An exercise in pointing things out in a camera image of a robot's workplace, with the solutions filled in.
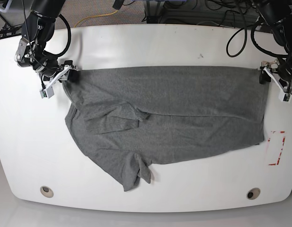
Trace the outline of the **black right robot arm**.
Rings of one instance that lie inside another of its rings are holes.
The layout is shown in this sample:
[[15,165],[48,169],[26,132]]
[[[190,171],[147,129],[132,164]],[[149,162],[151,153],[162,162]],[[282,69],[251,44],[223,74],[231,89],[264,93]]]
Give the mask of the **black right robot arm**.
[[[22,25],[22,38],[15,54],[15,61],[20,67],[32,67],[38,74],[42,88],[43,82],[55,79],[58,73],[69,66],[69,70],[58,80],[69,80],[77,82],[79,73],[73,61],[65,61],[58,64],[58,58],[62,57],[71,44],[71,27],[65,17],[61,14],[65,1],[63,0],[34,0],[31,12]],[[54,54],[45,50],[46,43],[53,37],[56,19],[60,18],[67,28],[67,43],[64,50]]]

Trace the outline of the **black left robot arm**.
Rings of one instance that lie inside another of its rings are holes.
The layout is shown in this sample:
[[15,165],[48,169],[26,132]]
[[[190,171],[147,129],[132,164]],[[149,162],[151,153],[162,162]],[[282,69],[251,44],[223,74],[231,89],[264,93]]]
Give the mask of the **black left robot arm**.
[[[274,80],[286,96],[292,94],[292,10],[284,0],[255,0],[254,6],[260,18],[251,29],[251,41],[262,53],[275,58],[274,62],[262,62],[260,82]],[[286,54],[276,54],[260,47],[255,41],[255,29],[267,25],[278,45]]]

